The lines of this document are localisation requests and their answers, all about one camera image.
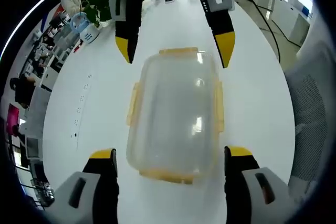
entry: potted plant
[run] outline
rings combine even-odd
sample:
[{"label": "potted plant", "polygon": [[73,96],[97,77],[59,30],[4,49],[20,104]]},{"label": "potted plant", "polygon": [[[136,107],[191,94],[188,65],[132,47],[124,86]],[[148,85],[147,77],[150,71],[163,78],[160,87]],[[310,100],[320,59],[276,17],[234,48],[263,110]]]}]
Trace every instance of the potted plant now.
[{"label": "potted plant", "polygon": [[109,0],[82,0],[82,7],[88,19],[96,26],[99,26],[99,22],[112,18]]}]

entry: container lid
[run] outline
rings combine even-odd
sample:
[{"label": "container lid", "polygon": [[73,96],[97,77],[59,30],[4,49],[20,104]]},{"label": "container lid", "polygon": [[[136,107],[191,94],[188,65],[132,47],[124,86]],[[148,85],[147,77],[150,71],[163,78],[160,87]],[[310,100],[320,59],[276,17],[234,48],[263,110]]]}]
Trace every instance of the container lid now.
[{"label": "container lid", "polygon": [[142,175],[180,183],[208,173],[218,151],[218,83],[213,58],[197,48],[147,59],[128,118],[129,164]]}]

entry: plastic food container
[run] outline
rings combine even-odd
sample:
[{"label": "plastic food container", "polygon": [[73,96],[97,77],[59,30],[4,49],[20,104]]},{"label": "plastic food container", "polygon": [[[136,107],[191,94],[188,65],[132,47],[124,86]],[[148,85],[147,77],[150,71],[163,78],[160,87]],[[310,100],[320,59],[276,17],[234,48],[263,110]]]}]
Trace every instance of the plastic food container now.
[{"label": "plastic food container", "polygon": [[127,160],[143,176],[191,184],[208,174],[224,128],[213,58],[197,48],[161,50],[133,88]]}]

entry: black cable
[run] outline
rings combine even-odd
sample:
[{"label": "black cable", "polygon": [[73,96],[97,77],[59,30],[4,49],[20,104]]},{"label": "black cable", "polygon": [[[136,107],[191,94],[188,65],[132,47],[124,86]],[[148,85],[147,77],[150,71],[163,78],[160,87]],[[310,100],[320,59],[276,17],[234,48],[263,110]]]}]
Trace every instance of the black cable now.
[{"label": "black cable", "polygon": [[261,11],[260,11],[259,7],[257,6],[257,4],[256,4],[253,0],[251,0],[251,1],[252,1],[252,3],[254,4],[254,6],[257,8],[259,14],[262,16],[262,18],[263,18],[263,20],[265,21],[265,23],[266,23],[266,25],[267,25],[269,31],[271,32],[271,34],[272,34],[272,36],[273,36],[275,45],[277,46],[277,50],[278,50],[278,59],[279,59],[279,63],[280,63],[280,50],[279,50],[279,45],[278,45],[278,42],[277,42],[277,40],[276,40],[276,38],[275,38],[275,35],[274,35],[272,29],[270,28],[268,22],[266,21],[265,17],[264,17],[263,14],[261,13]]}]

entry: floor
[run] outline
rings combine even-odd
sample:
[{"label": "floor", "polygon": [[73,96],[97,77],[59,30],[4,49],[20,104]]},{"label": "floor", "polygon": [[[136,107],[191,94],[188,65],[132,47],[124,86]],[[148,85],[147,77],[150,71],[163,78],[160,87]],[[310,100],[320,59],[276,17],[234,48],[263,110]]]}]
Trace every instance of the floor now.
[{"label": "floor", "polygon": [[[262,33],[265,35],[266,39],[272,46],[275,54],[278,55],[278,50],[274,42],[273,36],[271,32],[269,31],[267,25],[265,24],[263,18],[259,14],[258,10],[253,5],[253,3],[248,0],[235,0],[235,1],[244,9],[244,11],[246,11],[246,13],[257,24],[257,26],[260,28],[260,30],[262,31]],[[268,21],[268,24],[270,28],[272,29],[274,36],[278,42],[280,56],[281,56],[280,64],[281,64],[283,71],[285,71],[296,63],[297,61],[296,53],[299,51],[300,47],[297,45],[294,45],[293,43],[289,42],[285,38],[281,30],[271,20],[272,12],[266,9],[263,9],[263,8],[260,8],[260,10],[262,14],[264,15],[264,17],[266,17],[266,20]]]}]

